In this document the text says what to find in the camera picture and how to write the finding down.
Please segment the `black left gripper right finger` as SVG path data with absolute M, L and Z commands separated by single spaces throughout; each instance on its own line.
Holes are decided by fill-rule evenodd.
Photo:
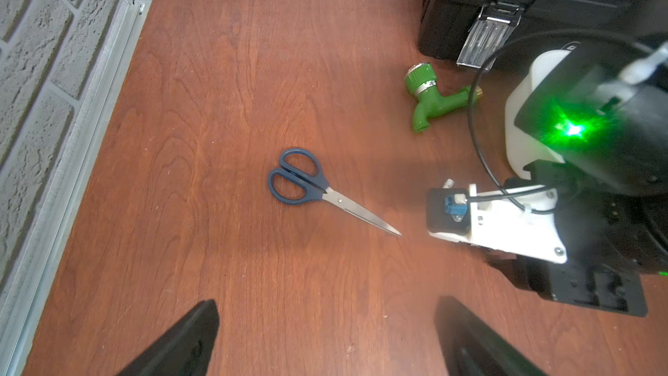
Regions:
M 452 296 L 438 300 L 434 325 L 450 375 L 542 375 L 544 372 Z

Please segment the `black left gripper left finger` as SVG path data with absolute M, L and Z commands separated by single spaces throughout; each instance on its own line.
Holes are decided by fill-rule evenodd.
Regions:
M 215 300 L 201 301 L 118 375 L 205 375 L 218 329 Z

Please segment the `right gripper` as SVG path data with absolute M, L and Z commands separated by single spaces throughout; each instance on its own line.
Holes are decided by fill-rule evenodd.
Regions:
M 609 193 L 570 165 L 543 160 L 525 167 L 529 179 L 504 181 L 507 190 L 555 185 L 555 226 L 567 261 L 555 264 L 518 255 L 491 266 L 518 289 L 542 299 L 610 313 L 645 317 L 641 275 L 667 270 L 667 196 Z

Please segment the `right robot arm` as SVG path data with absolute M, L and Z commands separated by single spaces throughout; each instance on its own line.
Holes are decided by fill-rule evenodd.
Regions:
M 495 262 L 541 298 L 644 317 L 642 275 L 667 270 L 667 45 L 587 41 L 547 55 L 506 102 L 506 181 L 546 187 L 553 262 Z

